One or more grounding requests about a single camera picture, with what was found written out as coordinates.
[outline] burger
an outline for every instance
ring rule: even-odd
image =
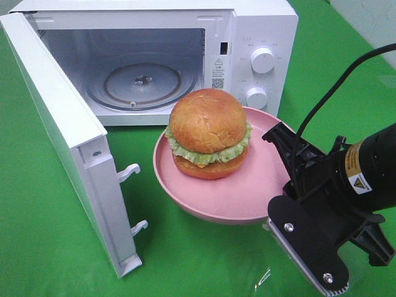
[[[180,171],[196,178],[218,179],[243,164],[251,131],[242,104],[234,96],[205,88],[177,102],[165,137]]]

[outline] bottom bun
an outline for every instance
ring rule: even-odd
[[[181,172],[195,178],[217,179],[225,178],[234,173],[242,164],[248,154],[249,148],[246,146],[242,154],[226,163],[211,163],[203,168],[191,163],[189,160],[173,155],[173,161]]]

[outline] warning sticker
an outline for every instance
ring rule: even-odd
[[[346,175],[352,188],[359,195],[372,191],[360,168],[359,150],[362,142],[352,145],[345,155]]]
[[[229,59],[225,55],[215,55],[210,57],[210,70],[207,78],[210,81],[206,82],[207,86],[212,88],[219,88],[226,90],[228,86],[227,83],[227,70],[229,66]]]

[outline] qr code sticker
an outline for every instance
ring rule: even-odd
[[[212,88],[224,88],[224,79],[212,79]]]

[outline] white knob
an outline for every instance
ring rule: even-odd
[[[258,110],[264,108],[268,103],[267,92],[262,88],[251,88],[246,93],[246,105]]]
[[[269,48],[258,48],[251,54],[251,65],[257,73],[266,73],[275,65],[275,55]]]

